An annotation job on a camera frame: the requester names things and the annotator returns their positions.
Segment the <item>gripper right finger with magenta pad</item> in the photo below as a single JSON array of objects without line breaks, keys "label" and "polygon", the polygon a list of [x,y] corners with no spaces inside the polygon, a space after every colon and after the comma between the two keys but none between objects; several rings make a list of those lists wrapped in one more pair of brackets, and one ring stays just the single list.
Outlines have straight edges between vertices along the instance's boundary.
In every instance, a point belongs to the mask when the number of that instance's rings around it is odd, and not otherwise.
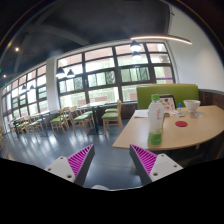
[{"label": "gripper right finger with magenta pad", "polygon": [[130,145],[129,153],[143,185],[155,182],[182,169],[182,166],[164,153],[156,155],[133,144]]}]

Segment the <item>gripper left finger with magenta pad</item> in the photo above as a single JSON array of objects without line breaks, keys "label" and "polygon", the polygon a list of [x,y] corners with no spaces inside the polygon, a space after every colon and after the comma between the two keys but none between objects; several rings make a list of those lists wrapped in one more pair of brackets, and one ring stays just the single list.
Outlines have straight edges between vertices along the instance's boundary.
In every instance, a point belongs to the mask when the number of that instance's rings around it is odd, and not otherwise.
[{"label": "gripper left finger with magenta pad", "polygon": [[91,144],[68,157],[59,156],[46,171],[82,186],[94,155],[94,145]]}]

